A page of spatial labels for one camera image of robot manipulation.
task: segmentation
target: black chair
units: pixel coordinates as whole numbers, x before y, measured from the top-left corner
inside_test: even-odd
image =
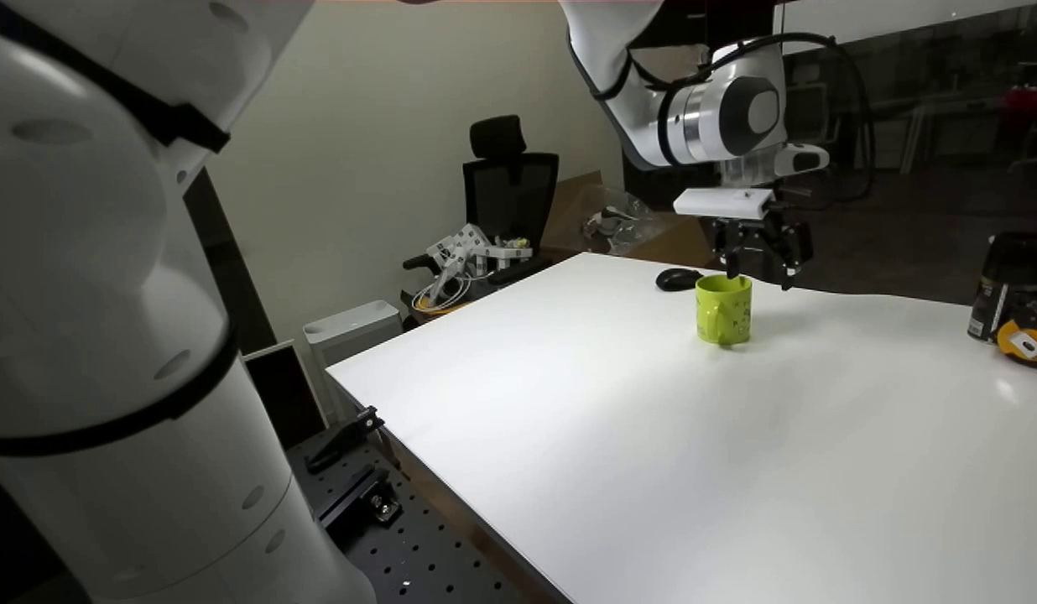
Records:
[[[516,113],[476,120],[469,138],[479,160],[462,165],[466,220],[489,237],[527,237],[541,247],[557,154],[531,154]]]

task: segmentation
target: green object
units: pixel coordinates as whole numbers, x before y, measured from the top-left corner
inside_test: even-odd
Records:
[[[734,346],[751,339],[751,281],[709,275],[695,281],[697,339]]]

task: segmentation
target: cable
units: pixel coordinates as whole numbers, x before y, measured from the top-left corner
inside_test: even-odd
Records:
[[[712,60],[709,67],[701,67],[695,77],[681,77],[676,82],[669,89],[663,89],[663,101],[658,104],[658,145],[660,145],[660,154],[676,165],[676,154],[671,154],[671,145],[669,145],[669,113],[671,113],[671,101],[681,86],[695,86],[695,83],[704,83],[714,72],[721,72],[724,65],[737,60],[737,57],[748,57],[763,46],[776,46],[776,45],[814,45],[814,46],[829,46],[837,57],[846,60],[846,72],[851,77],[851,86],[857,86],[857,101],[858,101],[858,110],[862,110],[862,120],[866,120],[866,138],[858,145],[858,154],[862,154],[862,165],[866,165],[866,178],[858,185],[858,190],[851,195],[843,195],[837,202],[857,202],[857,199],[866,199],[877,185],[877,119],[874,119],[874,104],[869,104],[869,93],[866,93],[866,83],[862,83],[862,75],[851,60],[851,53],[846,46],[840,46],[832,36],[820,36],[820,34],[771,34],[771,36],[758,36],[758,41],[748,41],[748,45],[737,45],[737,51]]]

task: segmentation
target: desk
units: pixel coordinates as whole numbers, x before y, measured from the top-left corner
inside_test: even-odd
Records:
[[[712,349],[658,272],[578,254],[328,372],[582,604],[1037,604],[1037,370],[771,284]]]

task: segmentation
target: white table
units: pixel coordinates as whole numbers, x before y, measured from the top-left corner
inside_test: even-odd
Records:
[[[971,310],[578,254],[328,372],[582,604],[1037,604],[1037,370]]]

